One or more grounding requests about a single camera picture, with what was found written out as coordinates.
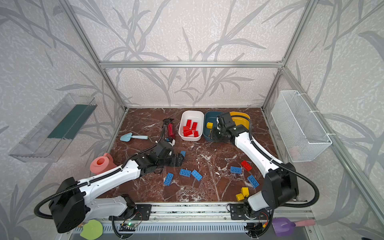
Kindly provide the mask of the yellow square brick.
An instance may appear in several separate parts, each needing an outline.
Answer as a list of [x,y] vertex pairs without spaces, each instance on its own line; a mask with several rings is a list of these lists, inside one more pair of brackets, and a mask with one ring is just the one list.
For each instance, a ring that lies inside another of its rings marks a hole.
[[213,128],[213,123],[210,123],[210,122],[208,122],[207,123],[207,125],[206,125],[206,127],[208,128],[208,129],[212,129]]

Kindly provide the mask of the blue brick low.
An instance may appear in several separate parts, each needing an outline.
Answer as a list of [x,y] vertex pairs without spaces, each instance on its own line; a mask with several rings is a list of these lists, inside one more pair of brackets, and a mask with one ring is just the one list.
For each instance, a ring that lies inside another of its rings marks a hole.
[[191,171],[189,170],[185,170],[185,169],[180,169],[180,176],[183,176],[183,177],[190,177],[191,176]]

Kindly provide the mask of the yellow tall brick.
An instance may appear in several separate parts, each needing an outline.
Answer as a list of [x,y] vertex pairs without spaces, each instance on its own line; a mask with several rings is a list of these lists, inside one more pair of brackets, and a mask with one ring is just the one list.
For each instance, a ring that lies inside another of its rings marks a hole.
[[249,188],[247,188],[247,187],[242,187],[241,193],[245,198],[248,198],[250,196]]

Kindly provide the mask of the yellow small brick front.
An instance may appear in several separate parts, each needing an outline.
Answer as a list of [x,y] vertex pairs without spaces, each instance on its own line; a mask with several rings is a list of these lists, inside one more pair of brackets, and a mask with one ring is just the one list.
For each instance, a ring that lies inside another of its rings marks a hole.
[[245,196],[242,193],[240,193],[236,195],[236,199],[238,202],[241,202],[245,199]]

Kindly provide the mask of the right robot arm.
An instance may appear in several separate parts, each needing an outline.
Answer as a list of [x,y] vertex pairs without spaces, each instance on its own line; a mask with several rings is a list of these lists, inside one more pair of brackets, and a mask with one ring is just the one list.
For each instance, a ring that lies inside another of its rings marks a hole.
[[[214,142],[231,143],[244,152],[256,165],[264,177],[260,192],[244,200],[245,215],[254,219],[262,210],[275,210],[278,207],[306,208],[314,205],[320,198],[317,185],[306,176],[296,172],[294,165],[283,163],[270,154],[252,135],[252,122],[245,116],[238,115],[249,123],[249,127],[236,124],[235,116],[223,113],[217,116],[217,126],[211,130]],[[298,178],[307,182],[314,190],[314,197],[304,204],[290,204],[289,201],[299,195]]]

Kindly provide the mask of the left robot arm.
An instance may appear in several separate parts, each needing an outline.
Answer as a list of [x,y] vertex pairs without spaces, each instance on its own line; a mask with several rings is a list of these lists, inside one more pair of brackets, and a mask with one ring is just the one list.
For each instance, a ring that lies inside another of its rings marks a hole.
[[129,157],[123,164],[93,177],[64,180],[57,192],[38,203],[34,214],[53,220],[58,233],[103,217],[126,217],[134,209],[129,197],[100,199],[104,193],[126,182],[154,173],[164,167],[181,167],[185,154],[174,151],[174,142],[159,141]]

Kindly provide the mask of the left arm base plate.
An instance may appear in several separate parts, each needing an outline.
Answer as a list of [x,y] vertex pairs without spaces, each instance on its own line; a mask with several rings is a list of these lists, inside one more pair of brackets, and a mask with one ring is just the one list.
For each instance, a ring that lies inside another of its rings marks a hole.
[[129,218],[130,221],[148,221],[150,219],[152,210],[151,204],[138,204],[136,205],[134,214]]

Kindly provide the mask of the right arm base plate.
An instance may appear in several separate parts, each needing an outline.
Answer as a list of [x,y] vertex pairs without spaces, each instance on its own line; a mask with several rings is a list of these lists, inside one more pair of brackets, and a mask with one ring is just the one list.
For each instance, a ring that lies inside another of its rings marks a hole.
[[271,210],[261,209],[258,212],[250,213],[245,210],[244,204],[227,204],[227,210],[230,212],[231,220],[242,221],[268,221],[271,217]]

